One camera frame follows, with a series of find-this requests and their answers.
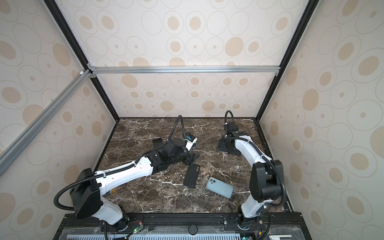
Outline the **light blue case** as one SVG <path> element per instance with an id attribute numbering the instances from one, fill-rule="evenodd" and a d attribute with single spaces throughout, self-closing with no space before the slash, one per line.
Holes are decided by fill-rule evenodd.
<path id="1" fill-rule="evenodd" d="M 230 199 L 232 197 L 232 194 L 234 191 L 233 186 L 226 184 L 226 183 L 224 183 L 218 179 L 215 179 L 213 177 L 209 178 L 206 188 L 209 191 L 214 192 L 218 195 L 221 195 L 227 199 Z"/>

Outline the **black phone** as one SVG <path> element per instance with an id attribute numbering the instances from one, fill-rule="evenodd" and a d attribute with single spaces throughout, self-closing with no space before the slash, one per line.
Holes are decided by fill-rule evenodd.
<path id="1" fill-rule="evenodd" d="M 162 138 L 157 138 L 153 140 L 153 146 L 154 148 L 159 148 L 163 144 Z"/>

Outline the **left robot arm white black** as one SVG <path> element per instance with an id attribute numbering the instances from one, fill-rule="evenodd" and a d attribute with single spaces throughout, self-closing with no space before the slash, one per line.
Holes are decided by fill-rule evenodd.
<path id="1" fill-rule="evenodd" d="M 127 213 L 104 196 L 121 185 L 154 175 L 171 165 L 184 163 L 190 166 L 199 156 L 190 152 L 197 138 L 186 131 L 182 138 L 175 138 L 175 131 L 173 127 L 165 141 L 161 138 L 153 140 L 153 149 L 128 164 L 104 171 L 83 170 L 74 183 L 55 195 L 54 205 L 61 210 L 73 211 L 77 219 L 97 218 L 118 232 L 124 231 L 129 225 Z"/>

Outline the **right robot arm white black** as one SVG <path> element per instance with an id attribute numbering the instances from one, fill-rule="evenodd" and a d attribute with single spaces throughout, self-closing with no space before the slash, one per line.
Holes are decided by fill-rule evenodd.
<path id="1" fill-rule="evenodd" d="M 239 130 L 230 110 L 225 113 L 225 134 L 218 142 L 218 150 L 230 155 L 244 156 L 252 167 L 250 195 L 239 207 L 238 226 L 249 228 L 268 207 L 281 208 L 287 201 L 287 188 L 284 182 L 283 165 L 272 160 L 253 142 L 252 138 Z"/>

